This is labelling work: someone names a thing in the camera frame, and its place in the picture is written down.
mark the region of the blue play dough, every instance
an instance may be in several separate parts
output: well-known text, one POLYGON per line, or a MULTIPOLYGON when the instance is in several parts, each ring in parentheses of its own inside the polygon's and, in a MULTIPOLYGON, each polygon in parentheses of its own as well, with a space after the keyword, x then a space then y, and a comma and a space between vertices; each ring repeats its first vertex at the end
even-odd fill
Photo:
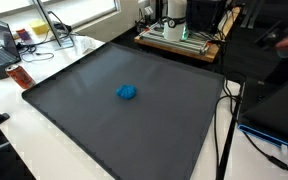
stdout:
POLYGON ((122 85, 116 90, 116 95, 123 99, 132 99, 136 95, 136 88, 132 85, 122 85))

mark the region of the black device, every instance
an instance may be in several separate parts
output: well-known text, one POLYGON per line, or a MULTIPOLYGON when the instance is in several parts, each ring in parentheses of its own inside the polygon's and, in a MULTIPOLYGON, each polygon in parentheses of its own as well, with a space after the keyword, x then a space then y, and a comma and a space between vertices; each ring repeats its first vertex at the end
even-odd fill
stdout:
POLYGON ((286 37, 288 37, 288 23, 277 21, 265 33, 257 38, 254 43, 266 51, 286 37))
POLYGON ((215 34, 227 0, 188 0, 186 23, 189 30, 215 34))
POLYGON ((21 60, 12 33, 7 23, 0 21, 0 65, 21 60))
POLYGON ((245 112, 238 128, 278 147, 288 147, 288 82, 245 112))
POLYGON ((12 62, 7 62, 5 64, 1 64, 0 65, 0 80, 1 79, 6 79, 6 78, 9 77, 8 74, 5 71, 5 68, 7 68, 8 66, 10 66, 12 64, 13 64, 12 62))

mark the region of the wall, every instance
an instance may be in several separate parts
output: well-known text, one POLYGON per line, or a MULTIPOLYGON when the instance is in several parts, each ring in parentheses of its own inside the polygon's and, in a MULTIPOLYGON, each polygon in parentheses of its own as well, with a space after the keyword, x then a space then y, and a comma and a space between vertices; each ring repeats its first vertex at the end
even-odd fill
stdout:
POLYGON ((138 20, 138 8, 145 7, 148 5, 147 2, 149 3, 149 0, 119 0, 120 12, 75 28, 75 31, 100 41, 111 41, 135 26, 135 20, 138 20))

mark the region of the red object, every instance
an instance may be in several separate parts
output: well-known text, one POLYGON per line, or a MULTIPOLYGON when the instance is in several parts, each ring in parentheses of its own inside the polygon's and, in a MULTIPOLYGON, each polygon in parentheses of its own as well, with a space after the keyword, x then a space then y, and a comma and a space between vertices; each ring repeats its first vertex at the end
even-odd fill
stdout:
POLYGON ((23 41, 31 40, 30 35, 28 34, 28 32, 27 32, 25 29, 17 30, 16 33, 20 36, 20 38, 21 38, 23 41))
POLYGON ((23 89, 29 89, 35 85, 35 81, 20 65, 10 65, 5 68, 5 71, 23 89))

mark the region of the wooden shelf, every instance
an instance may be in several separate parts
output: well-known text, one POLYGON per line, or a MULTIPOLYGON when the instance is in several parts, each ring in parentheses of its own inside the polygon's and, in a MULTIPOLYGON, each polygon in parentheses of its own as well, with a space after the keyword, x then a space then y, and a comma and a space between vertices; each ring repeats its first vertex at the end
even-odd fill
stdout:
MULTIPOLYGON (((223 34, 225 36, 228 35, 228 33, 230 32, 231 28, 233 27, 233 24, 238 16, 238 14, 240 13, 241 8, 236 7, 233 9, 231 15, 228 17, 227 21, 224 24, 223 27, 223 34)), ((138 44, 142 44, 142 45, 146 45, 146 46, 150 46, 150 47, 154 47, 154 48, 158 48, 158 49, 162 49, 165 51, 169 51, 169 52, 173 52, 173 53, 177 53, 177 54, 181 54, 184 56, 188 56, 191 58, 195 58, 195 59, 199 59, 202 61, 207 61, 207 62, 213 62, 217 53, 219 52, 219 47, 217 45, 212 45, 210 46, 210 48, 208 49, 208 51, 205 53, 205 55, 199 55, 190 51, 186 51, 183 49, 179 49, 179 48, 175 48, 175 47, 170 47, 158 42, 152 42, 152 41, 146 41, 144 39, 141 39, 140 36, 136 36, 134 38, 134 41, 138 44)))

